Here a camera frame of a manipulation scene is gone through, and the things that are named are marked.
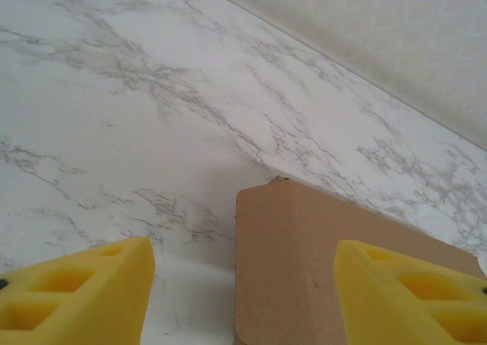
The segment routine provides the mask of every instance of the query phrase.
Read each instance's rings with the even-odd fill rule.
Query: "brown cardboard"
[[[241,345],[347,344],[333,278],[343,239],[485,278],[477,259],[459,248],[281,177],[239,192],[236,237]]]

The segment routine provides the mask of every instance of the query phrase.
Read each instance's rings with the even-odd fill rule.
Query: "white marble surface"
[[[0,0],[3,270],[154,243],[142,345],[233,339],[234,198],[282,172],[487,257],[487,153],[225,0]]]

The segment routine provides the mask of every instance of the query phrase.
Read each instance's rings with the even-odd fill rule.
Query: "white wall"
[[[231,0],[487,149],[487,0]]]

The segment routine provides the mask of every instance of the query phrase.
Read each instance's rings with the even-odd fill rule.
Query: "marble countertop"
[[[276,174],[487,262],[487,153],[225,0],[0,0],[0,88],[2,271],[149,236],[142,345],[232,343],[235,196]]]

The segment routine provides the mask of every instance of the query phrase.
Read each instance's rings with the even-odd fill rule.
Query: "gray marble veining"
[[[225,0],[0,0],[0,60],[2,268],[149,236],[143,344],[231,344],[277,173],[487,257],[487,153]]]

